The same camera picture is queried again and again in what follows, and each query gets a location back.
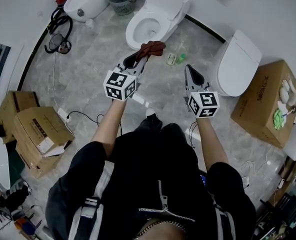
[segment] toilet seat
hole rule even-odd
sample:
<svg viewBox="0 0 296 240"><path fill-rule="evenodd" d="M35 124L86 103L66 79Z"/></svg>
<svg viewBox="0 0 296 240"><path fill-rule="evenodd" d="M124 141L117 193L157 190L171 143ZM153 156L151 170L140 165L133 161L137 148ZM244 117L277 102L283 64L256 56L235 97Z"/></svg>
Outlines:
<svg viewBox="0 0 296 240"><path fill-rule="evenodd" d="M137 28L143 27L140 23L149 20L155 20L159 24L159 31L156 35L152 37L145 38L136 37ZM138 49L141 47L143 43L148 41L159 41L161 40L170 28L171 22L167 19L167 17L163 13L152 12L146 10L140 10L129 22L126 29L126 40L128 45L133 49Z"/></svg>

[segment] brown cloth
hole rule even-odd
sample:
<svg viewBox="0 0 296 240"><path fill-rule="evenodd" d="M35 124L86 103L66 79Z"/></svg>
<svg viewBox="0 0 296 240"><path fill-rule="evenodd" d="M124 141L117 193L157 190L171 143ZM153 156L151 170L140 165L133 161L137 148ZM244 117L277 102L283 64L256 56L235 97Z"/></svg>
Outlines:
<svg viewBox="0 0 296 240"><path fill-rule="evenodd" d="M148 59L151 55L161 56L163 55L165 48L165 43L160 41L149 41L147 44L143 43L136 56L136 61L138 62L141 58L145 56L148 56Z"/></svg>

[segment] marble floor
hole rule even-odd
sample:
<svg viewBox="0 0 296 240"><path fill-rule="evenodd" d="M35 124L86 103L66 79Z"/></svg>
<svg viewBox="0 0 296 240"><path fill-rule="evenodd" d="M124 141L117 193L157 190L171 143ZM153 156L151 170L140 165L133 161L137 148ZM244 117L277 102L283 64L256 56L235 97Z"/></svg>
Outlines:
<svg viewBox="0 0 296 240"><path fill-rule="evenodd" d="M142 4L143 1L138 0L137 8ZM72 49L66 55L47 54L44 45L49 43L50 38L46 36L28 70L22 90L35 91L41 106L53 106L56 109L54 93L58 106L68 113L77 110L93 119L98 114L104 114L111 100L105 96L103 80L120 57L132 51L126 43L125 32L133 15L118 16L109 6L94 19L94 28L86 28L84 23L74 21L69 37ZM63 26L60 31L65 33L67 26ZM217 39L184 19L166 41L164 55L149 59L137 93L150 103L164 125L174 122L185 131L195 121L183 99L186 93L184 68L186 64L191 64L206 73L220 46ZM166 58L169 53L185 53L186 61L168 66ZM260 199L267 200L277 188L280 182L277 172L283 166L285 155L281 150L251 137L230 119L237 100L220 97L220 110L211 121L230 164L239 172L242 169L242 177L249 176L250 186L245 192L258 208ZM144 119L145 111L146 107L130 99L121 121L123 133L133 131ZM76 152L76 143L80 149L91 140L97 128L83 115L74 113L71 117L68 126L74 132L76 141L66 150L56 169L40 179L31 177L26 170L23 172L23 178L32 188L32 195L26 200L28 205L40 205L45 210L48 191L67 172ZM199 167L205 171L201 143L194 139L193 144ZM243 166L246 161L255 163Z"/></svg>

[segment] white toilet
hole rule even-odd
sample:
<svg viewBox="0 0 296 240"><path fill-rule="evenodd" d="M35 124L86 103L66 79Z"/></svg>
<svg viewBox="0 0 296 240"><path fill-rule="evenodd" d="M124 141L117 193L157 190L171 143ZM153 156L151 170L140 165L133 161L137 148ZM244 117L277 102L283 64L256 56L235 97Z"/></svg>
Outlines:
<svg viewBox="0 0 296 240"><path fill-rule="evenodd" d="M222 96L237 97L252 81L262 53L240 30L226 41L208 69L210 86Z"/></svg>
<svg viewBox="0 0 296 240"><path fill-rule="evenodd" d="M108 6L107 0L67 0L63 6L65 13L78 22L95 18Z"/></svg>
<svg viewBox="0 0 296 240"><path fill-rule="evenodd" d="M165 42L183 20L190 0L146 0L126 29L127 44L134 50L149 41Z"/></svg>

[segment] shoe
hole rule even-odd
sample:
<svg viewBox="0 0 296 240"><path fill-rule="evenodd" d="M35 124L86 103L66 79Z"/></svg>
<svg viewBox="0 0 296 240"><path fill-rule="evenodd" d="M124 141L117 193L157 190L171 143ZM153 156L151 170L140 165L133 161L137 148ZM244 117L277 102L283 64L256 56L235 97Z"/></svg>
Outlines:
<svg viewBox="0 0 296 240"><path fill-rule="evenodd" d="M146 118L148 118L150 116L153 116L153 115L155 115L157 117L156 112L151 107L147 108L147 110L146 110Z"/></svg>
<svg viewBox="0 0 296 240"><path fill-rule="evenodd" d="M159 120L157 117L156 111L152 108L147 108L146 110L146 120L150 121L151 126L153 127L154 131L160 132L163 127L163 122Z"/></svg>

